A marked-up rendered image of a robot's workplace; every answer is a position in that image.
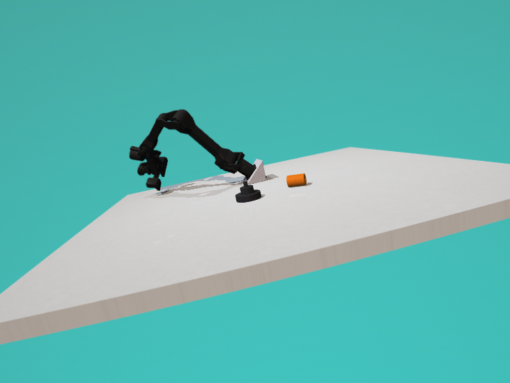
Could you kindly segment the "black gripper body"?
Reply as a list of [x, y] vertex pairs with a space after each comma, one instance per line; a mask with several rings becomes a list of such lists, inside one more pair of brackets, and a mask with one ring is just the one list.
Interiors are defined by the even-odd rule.
[[159, 162], [155, 165], [147, 165], [150, 169], [150, 173], [154, 176], [152, 178], [148, 178], [146, 186], [147, 188], [159, 188], [161, 180], [159, 179], [159, 175], [162, 173], [162, 169], [164, 164], [167, 164], [168, 159], [166, 157], [159, 157]]

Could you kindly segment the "orange cylinder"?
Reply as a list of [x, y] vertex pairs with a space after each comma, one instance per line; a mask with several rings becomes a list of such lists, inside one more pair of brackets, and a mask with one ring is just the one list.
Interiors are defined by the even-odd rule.
[[288, 187], [296, 187], [307, 184], [307, 179], [305, 173], [297, 174], [297, 175], [288, 175], [286, 178]]

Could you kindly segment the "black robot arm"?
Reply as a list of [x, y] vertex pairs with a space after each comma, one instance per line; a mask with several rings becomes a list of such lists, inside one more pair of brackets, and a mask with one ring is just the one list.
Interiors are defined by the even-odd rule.
[[147, 162], [140, 163], [137, 173], [150, 175], [150, 169], [147, 165], [155, 165], [159, 162], [160, 151], [153, 150], [157, 145], [157, 138], [165, 127], [168, 130], [177, 130], [182, 134], [190, 135], [197, 143], [204, 147], [211, 155], [215, 157], [215, 164], [230, 173], [237, 171], [246, 176], [247, 180], [256, 169], [256, 165], [252, 165], [244, 160], [243, 152], [232, 152], [229, 149], [222, 148], [213, 141], [204, 131], [196, 126], [193, 117], [184, 109], [174, 110], [160, 114], [150, 131], [150, 134], [144, 139], [138, 147], [130, 148], [130, 159]]

